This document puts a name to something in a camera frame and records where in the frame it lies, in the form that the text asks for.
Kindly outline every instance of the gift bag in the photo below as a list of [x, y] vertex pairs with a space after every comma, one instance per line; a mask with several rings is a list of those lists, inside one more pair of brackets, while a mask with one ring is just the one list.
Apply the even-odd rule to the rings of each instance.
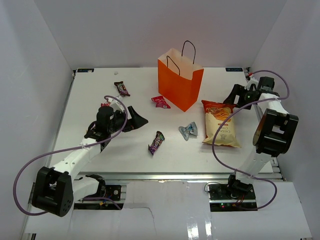
[[[194, 48], [193, 61], [184, 56], [186, 43]], [[187, 111], [198, 99], [204, 68], [195, 63], [196, 48], [185, 41], [182, 52], [171, 48], [158, 58], [159, 93], [180, 108]]]

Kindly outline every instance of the wall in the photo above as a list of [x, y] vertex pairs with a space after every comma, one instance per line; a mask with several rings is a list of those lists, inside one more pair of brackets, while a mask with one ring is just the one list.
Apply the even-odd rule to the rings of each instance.
[[[79, 67], [155, 67], [185, 40], [205, 67], [250, 66], [286, 0], [35, 0]], [[186, 52], [192, 56], [192, 47]]]
[[[299, 123], [289, 151], [278, 160], [294, 183], [315, 240], [320, 239], [319, 39], [320, 1], [289, 0], [253, 64], [253, 70], [276, 71], [289, 83], [290, 98], [282, 103]], [[276, 87], [285, 94], [281, 82]]]
[[[21, 234], [25, 215], [14, 204], [13, 182], [31, 158], [52, 148], [72, 71], [32, 0], [0, 0], [0, 239]], [[44, 160], [21, 176], [27, 207]]]

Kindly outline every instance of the bag handle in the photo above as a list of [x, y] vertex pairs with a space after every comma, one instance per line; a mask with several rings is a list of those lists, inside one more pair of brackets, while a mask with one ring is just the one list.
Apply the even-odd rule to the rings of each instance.
[[182, 57], [182, 56], [183, 56], [183, 54], [184, 54], [184, 49], [185, 49], [185, 44], [186, 44], [186, 42], [191, 43], [191, 45], [192, 45], [192, 46], [193, 46], [193, 48], [194, 48], [194, 56], [193, 56], [193, 63], [192, 63], [192, 64], [195, 64], [195, 58], [196, 58], [196, 47], [195, 47], [195, 45], [194, 45], [192, 42], [190, 42], [189, 40], [187, 40], [187, 41], [185, 41], [185, 42], [183, 43], [182, 52], [181, 52], [181, 57]]
[[174, 65], [176, 66], [176, 68], [179, 70], [179, 76], [180, 76], [180, 68], [179, 68], [178, 65], [171, 59], [171, 57], [169, 57], [168, 55], [166, 56], [166, 67], [168, 68], [168, 58], [174, 63]]

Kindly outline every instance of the chip bag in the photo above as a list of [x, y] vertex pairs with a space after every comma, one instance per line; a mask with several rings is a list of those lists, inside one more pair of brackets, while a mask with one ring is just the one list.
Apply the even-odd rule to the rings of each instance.
[[[233, 113], [236, 105], [217, 103], [213, 101], [202, 100], [205, 112], [205, 133], [206, 139], [203, 143], [212, 144], [213, 138], [222, 124], [222, 122]], [[236, 130], [234, 118], [230, 118], [220, 129], [215, 142], [215, 145], [226, 145], [236, 148], [241, 148], [236, 139]]]

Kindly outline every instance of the purple cable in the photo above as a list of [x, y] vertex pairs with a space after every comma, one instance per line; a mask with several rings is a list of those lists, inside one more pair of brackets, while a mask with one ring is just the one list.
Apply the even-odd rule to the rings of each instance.
[[216, 141], [216, 138], [217, 138], [217, 136], [218, 136], [219, 131], [220, 131], [221, 128], [224, 126], [224, 124], [225, 124], [230, 118], [232, 118], [235, 114], [237, 114], [238, 112], [240, 112], [242, 109], [245, 109], [246, 107], [249, 107], [249, 106], [251, 106], [251, 105], [258, 104], [258, 103], [262, 103], [262, 102], [266, 102], [266, 101], [277, 100], [277, 99], [278, 99], [278, 100], [285, 100], [285, 99], [287, 99], [287, 98], [289, 97], [289, 95], [290, 95], [289, 85], [288, 85], [287, 81], [286, 81], [282, 76], [280, 76], [280, 75], [277, 74], [276, 72], [270, 71], [270, 70], [259, 70], [259, 71], [253, 72], [252, 74], [257, 74], [257, 73], [261, 73], [261, 72], [272, 73], [272, 74], [278, 76], [278, 77], [284, 82], [284, 84], [285, 84], [285, 86], [286, 86], [286, 90], [287, 90], [286, 96], [285, 96], [285, 97], [278, 97], [278, 98], [266, 98], [266, 99], [263, 99], [263, 100], [253, 101], [253, 102], [251, 102], [251, 103], [248, 103], [248, 104], [246, 104], [246, 105], [238, 108], [236, 111], [234, 111], [230, 116], [228, 116], [228, 117], [220, 124], [220, 126], [219, 126], [218, 129], [216, 130], [216, 133], [215, 133], [215, 135], [214, 135], [214, 137], [213, 137], [213, 140], [212, 140], [212, 152], [213, 152], [213, 155], [214, 155], [215, 159], [216, 159], [222, 166], [224, 166], [224, 167], [226, 167], [226, 168], [228, 168], [228, 169], [231, 169], [231, 170], [233, 170], [233, 171], [235, 171], [235, 172], [238, 172], [238, 173], [247, 175], [247, 176], [249, 176], [249, 177], [251, 177], [251, 178], [253, 178], [253, 179], [271, 183], [271, 184], [274, 186], [274, 195], [273, 195], [273, 197], [271, 198], [271, 200], [268, 201], [265, 205], [262, 205], [262, 206], [259, 206], [259, 207], [256, 207], [256, 208], [250, 208], [250, 210], [259, 210], [259, 209], [263, 209], [263, 208], [265, 208], [266, 206], [270, 205], [270, 204], [273, 202], [273, 200], [276, 198], [276, 196], [277, 196], [277, 193], [278, 193], [278, 188], [277, 188], [277, 186], [275, 185], [275, 183], [274, 183], [273, 181], [271, 181], [271, 180], [269, 180], [269, 179], [252, 176], [251, 174], [249, 174], [249, 173], [247, 173], [247, 172], [245, 172], [245, 171], [236, 169], [236, 168], [234, 168], [234, 167], [231, 167], [231, 166], [223, 163], [223, 162], [218, 158], [218, 156], [217, 156], [217, 154], [216, 154], [216, 152], [215, 152], [215, 144], [214, 144], [214, 143], [215, 143], [215, 141]]
[[116, 204], [115, 201], [113, 201], [112, 199], [108, 198], [108, 197], [102, 197], [102, 196], [97, 196], [97, 197], [84, 197], [82, 199], [83, 201], [91, 201], [91, 200], [107, 200], [112, 202], [119, 210], [121, 210], [121, 207], [119, 207], [118, 204]]
[[[111, 137], [108, 137], [107, 139], [105, 140], [102, 140], [102, 141], [98, 141], [98, 142], [95, 142], [95, 143], [92, 143], [92, 144], [88, 144], [86, 145], [85, 147], [86, 148], [89, 148], [89, 147], [92, 147], [92, 146], [95, 146], [95, 145], [98, 145], [98, 144], [103, 144], [111, 139], [114, 139], [116, 136], [118, 136], [122, 130], [125, 128], [126, 124], [127, 124], [127, 121], [128, 121], [128, 111], [127, 111], [127, 108], [126, 106], [123, 104], [122, 101], [120, 101], [119, 99], [115, 98], [114, 96], [109, 96], [109, 95], [106, 95], [104, 96], [104, 99], [107, 100], [107, 98], [111, 98], [111, 99], [114, 99], [116, 101], [118, 101], [124, 108], [124, 113], [125, 113], [125, 120], [124, 120], [124, 123], [122, 125], [122, 127], [120, 128], [120, 130], [113, 136]], [[83, 146], [75, 146], [75, 147], [70, 147], [70, 148], [65, 148], [65, 149], [61, 149], [61, 150], [56, 150], [56, 151], [51, 151], [51, 152], [47, 152], [47, 153], [44, 153], [44, 154], [41, 154], [39, 156], [36, 156], [35, 158], [31, 159], [30, 161], [28, 161], [21, 169], [20, 171], [18, 172], [18, 174], [16, 175], [15, 179], [14, 179], [14, 183], [13, 183], [13, 199], [14, 199], [14, 202], [15, 202], [15, 205], [18, 207], [18, 209], [28, 215], [28, 216], [39, 216], [39, 215], [42, 215], [42, 214], [46, 214], [47, 212], [46, 211], [42, 211], [42, 212], [38, 212], [38, 213], [32, 213], [32, 212], [28, 212], [26, 210], [24, 210], [24, 208], [20, 205], [19, 201], [18, 201], [18, 197], [17, 197], [17, 184], [18, 184], [18, 180], [21, 176], [21, 174], [23, 173], [23, 171], [30, 165], [32, 164], [34, 161], [40, 159], [40, 158], [43, 158], [43, 157], [46, 157], [46, 156], [49, 156], [49, 155], [53, 155], [53, 154], [58, 154], [58, 153], [63, 153], [63, 152], [68, 152], [68, 151], [73, 151], [73, 150], [78, 150], [78, 149], [81, 149]]]

